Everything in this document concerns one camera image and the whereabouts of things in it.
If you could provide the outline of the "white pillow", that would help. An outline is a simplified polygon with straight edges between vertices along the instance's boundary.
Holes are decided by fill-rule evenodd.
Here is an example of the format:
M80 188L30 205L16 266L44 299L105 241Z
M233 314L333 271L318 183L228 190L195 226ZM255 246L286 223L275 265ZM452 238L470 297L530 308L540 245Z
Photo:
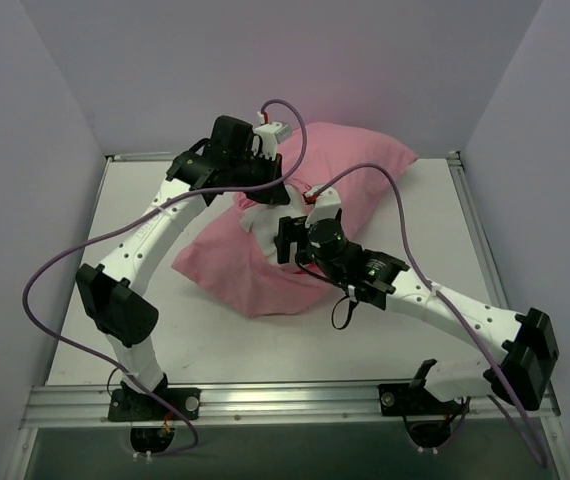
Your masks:
M294 185L285 185L285 189L289 196L287 205L268 206L249 200L244 194L238 197L241 228L253 235L266 260L275 266L279 266L274 239L278 233L280 219L306 216L309 212L303 195Z

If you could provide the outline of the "pink rose-print pillowcase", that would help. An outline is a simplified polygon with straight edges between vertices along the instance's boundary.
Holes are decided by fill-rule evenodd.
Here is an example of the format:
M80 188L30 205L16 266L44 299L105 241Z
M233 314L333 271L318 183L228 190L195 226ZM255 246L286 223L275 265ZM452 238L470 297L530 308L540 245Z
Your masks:
M353 167L334 188L341 199L345 233L355 235L370 219L390 188L372 169L378 164L399 178L417 154L396 139L374 131L315 122L297 129L279 146L283 168L295 173L285 185L304 194ZM249 318L296 315L312 307L331 286L294 264L271 265L253 235L240 226L237 193L232 205L212 220L173 261L173 269Z

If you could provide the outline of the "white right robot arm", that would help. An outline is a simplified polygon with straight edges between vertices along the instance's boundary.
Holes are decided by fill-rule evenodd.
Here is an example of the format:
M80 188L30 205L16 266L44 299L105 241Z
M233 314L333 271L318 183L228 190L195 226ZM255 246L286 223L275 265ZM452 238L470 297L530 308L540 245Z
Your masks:
M350 311L368 304L412 317L480 352L480 360L471 363L424 361L408 390L418 411L485 395L526 411L540 408L559 358L547 313L502 309L424 279L404 261L348 240L339 218L309 225L304 217L284 217L274 243L278 263L294 261L304 273L340 289Z

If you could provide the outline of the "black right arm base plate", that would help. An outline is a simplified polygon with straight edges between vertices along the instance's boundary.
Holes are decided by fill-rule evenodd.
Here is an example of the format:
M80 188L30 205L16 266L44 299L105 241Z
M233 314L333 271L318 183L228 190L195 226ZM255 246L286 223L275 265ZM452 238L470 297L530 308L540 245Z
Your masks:
M411 387L409 383L382 383L377 389L385 417L451 416L464 405L463 400L440 401L424 387Z

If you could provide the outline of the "front aluminium rail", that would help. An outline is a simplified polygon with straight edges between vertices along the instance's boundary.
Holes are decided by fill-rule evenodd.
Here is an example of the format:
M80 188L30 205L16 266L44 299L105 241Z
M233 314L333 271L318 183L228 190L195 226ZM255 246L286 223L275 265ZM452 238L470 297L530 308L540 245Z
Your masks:
M378 380L197 384L197 428L209 426L400 422L381 411ZM19 426L28 428L159 427L160 420L111 422L110 397L98 383L34 387Z

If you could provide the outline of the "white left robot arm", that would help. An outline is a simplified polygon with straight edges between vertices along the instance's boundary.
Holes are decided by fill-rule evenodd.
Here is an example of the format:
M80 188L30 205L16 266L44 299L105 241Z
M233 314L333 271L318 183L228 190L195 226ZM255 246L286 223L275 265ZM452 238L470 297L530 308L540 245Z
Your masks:
M167 405L167 379L151 339L159 312L144 298L151 277L179 235L213 202L216 188L263 185L281 176L277 148L290 134L284 122L254 127L218 117L209 137L173 160L142 225L98 265L79 268L85 313L125 368L131 408L142 418L159 417Z

